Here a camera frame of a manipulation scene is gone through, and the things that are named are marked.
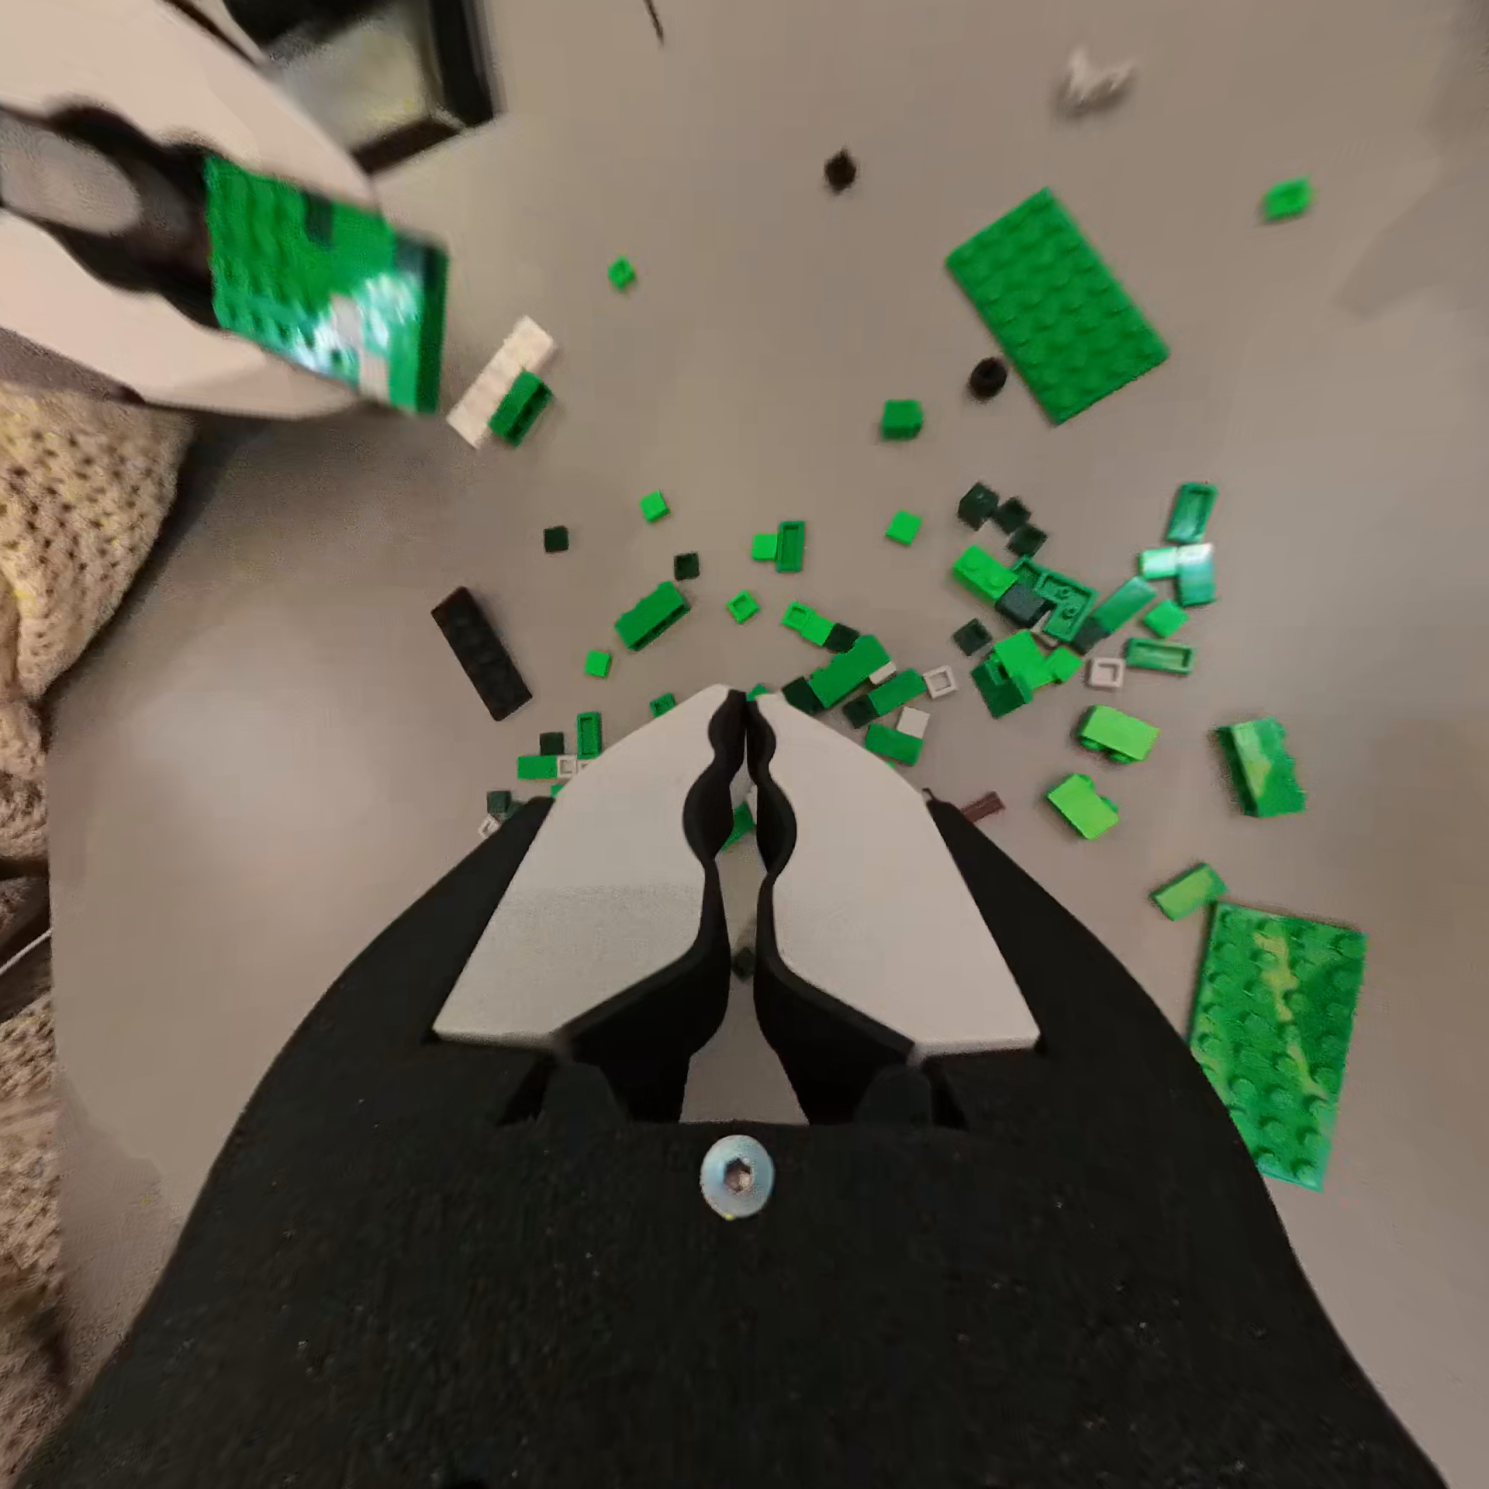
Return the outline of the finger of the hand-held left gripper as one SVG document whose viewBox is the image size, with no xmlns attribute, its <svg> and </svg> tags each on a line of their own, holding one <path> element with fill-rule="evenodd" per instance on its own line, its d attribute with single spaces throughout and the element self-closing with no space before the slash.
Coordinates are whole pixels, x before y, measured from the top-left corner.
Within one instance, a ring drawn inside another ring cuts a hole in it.
<svg viewBox="0 0 1489 1489">
<path fill-rule="evenodd" d="M 154 291 L 98 279 L 53 235 L 4 211 L 4 330 L 124 385 L 151 405 L 280 422 L 365 401 L 307 366 L 186 316 Z"/>
<path fill-rule="evenodd" d="M 225 158 L 374 210 L 371 180 L 190 8 L 2 4 L 4 233 L 202 235 Z"/>
</svg>

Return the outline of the long green studded lego plate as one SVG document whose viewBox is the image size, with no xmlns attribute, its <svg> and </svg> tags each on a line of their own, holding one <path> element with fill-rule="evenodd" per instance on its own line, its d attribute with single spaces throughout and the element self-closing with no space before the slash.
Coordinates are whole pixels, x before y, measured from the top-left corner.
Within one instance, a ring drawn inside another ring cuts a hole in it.
<svg viewBox="0 0 1489 1489">
<path fill-rule="evenodd" d="M 1349 926 L 1211 906 L 1188 1048 L 1262 1178 L 1324 1190 L 1367 949 Z"/>
<path fill-rule="evenodd" d="M 1051 426 L 1170 357 L 1143 307 L 1048 188 L 964 240 L 943 266 Z"/>
</svg>

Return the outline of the small light grey lego piece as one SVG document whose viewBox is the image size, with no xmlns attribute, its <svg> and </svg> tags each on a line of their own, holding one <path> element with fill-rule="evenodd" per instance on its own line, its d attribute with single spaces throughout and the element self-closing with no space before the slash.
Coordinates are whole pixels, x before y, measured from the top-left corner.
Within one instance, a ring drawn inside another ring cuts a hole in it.
<svg viewBox="0 0 1489 1489">
<path fill-rule="evenodd" d="M 1055 89 L 1055 109 L 1064 119 L 1081 119 L 1122 103 L 1140 73 L 1136 61 L 1097 63 L 1085 47 L 1069 52 Z"/>
</svg>

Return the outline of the white lego plate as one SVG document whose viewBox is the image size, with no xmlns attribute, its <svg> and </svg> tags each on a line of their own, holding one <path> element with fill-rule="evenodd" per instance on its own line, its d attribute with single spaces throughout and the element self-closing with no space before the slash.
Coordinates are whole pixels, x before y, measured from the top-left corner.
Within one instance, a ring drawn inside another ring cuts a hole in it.
<svg viewBox="0 0 1489 1489">
<path fill-rule="evenodd" d="M 473 451 L 493 438 L 491 421 L 523 375 L 542 378 L 555 343 L 530 316 L 521 316 L 491 360 L 454 403 L 447 424 Z"/>
</svg>

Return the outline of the black lego plate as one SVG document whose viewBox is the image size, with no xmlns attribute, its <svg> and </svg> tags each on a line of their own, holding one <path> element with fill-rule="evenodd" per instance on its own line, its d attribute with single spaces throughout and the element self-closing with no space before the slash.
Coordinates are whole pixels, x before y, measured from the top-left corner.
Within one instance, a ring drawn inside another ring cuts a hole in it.
<svg viewBox="0 0 1489 1489">
<path fill-rule="evenodd" d="M 433 621 L 495 722 L 530 704 L 532 692 L 475 594 L 457 587 L 433 609 Z"/>
</svg>

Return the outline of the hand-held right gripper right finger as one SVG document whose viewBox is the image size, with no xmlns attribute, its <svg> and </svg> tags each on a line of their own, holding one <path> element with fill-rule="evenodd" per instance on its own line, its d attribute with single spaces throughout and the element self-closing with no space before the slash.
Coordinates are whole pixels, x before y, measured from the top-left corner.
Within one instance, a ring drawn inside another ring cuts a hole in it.
<svg viewBox="0 0 1489 1489">
<path fill-rule="evenodd" d="M 757 1025 L 810 1124 L 883 1071 L 1037 1048 L 1037 1022 L 931 802 L 780 695 L 748 704 L 766 878 Z"/>
</svg>

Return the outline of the pile of loose lego pieces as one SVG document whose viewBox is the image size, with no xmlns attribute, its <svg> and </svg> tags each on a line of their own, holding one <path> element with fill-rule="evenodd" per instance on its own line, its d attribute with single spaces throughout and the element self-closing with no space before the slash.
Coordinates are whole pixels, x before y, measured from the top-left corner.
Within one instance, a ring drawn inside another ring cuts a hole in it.
<svg viewBox="0 0 1489 1489">
<path fill-rule="evenodd" d="M 1048 536 L 1014 499 L 1000 502 L 986 486 L 970 490 L 961 504 L 963 520 L 973 527 L 995 523 L 1007 536 L 1010 559 L 1018 559 L 1005 564 L 973 543 L 957 555 L 952 568 L 963 589 L 1014 625 L 1010 639 L 996 644 L 971 626 L 973 653 L 987 651 L 973 679 L 984 692 L 989 713 L 995 718 L 1005 717 L 1032 702 L 1039 688 L 1074 678 L 1096 646 L 1113 639 L 1140 614 L 1147 635 L 1129 639 L 1122 658 L 1094 662 L 1122 662 L 1127 669 L 1188 678 L 1195 651 L 1189 644 L 1175 644 L 1172 637 L 1191 610 L 1216 600 L 1214 547 L 1207 538 L 1216 500 L 1218 488 L 1213 483 L 1181 484 L 1166 527 L 1166 545 L 1145 550 L 1136 575 L 1101 598 L 1097 591 L 1037 561 Z M 665 582 L 620 614 L 617 637 L 626 649 L 640 649 L 658 640 L 684 612 L 677 584 Z M 858 637 L 847 653 L 835 655 L 807 683 L 792 683 L 792 697 L 805 688 L 808 708 L 824 710 L 847 699 L 854 688 L 867 687 L 849 683 L 846 669 L 847 660 L 860 655 L 869 658 L 870 640 L 867 635 Z M 1218 738 L 1246 814 L 1266 819 L 1306 809 L 1308 798 L 1298 782 L 1287 733 L 1276 718 L 1225 726 Z"/>
</svg>

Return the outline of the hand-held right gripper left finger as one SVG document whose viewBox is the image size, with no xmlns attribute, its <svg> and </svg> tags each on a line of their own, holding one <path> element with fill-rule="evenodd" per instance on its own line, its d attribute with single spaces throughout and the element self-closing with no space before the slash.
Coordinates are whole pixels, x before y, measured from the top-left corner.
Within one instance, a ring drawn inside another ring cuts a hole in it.
<svg viewBox="0 0 1489 1489">
<path fill-rule="evenodd" d="M 716 860 L 746 743 L 745 694 L 713 685 L 580 768 L 523 832 L 434 1036 L 596 1068 L 629 1117 L 677 1123 L 730 1000 Z"/>
</svg>

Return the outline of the green lego base plate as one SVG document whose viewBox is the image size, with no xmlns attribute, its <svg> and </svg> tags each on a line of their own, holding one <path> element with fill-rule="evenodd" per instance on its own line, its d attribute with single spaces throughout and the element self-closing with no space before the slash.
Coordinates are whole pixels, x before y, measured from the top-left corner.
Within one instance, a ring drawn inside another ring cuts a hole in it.
<svg viewBox="0 0 1489 1489">
<path fill-rule="evenodd" d="M 223 157 L 206 157 L 202 181 L 223 332 L 346 385 L 374 348 L 390 364 L 390 408 L 438 412 L 450 270 L 440 243 Z"/>
</svg>

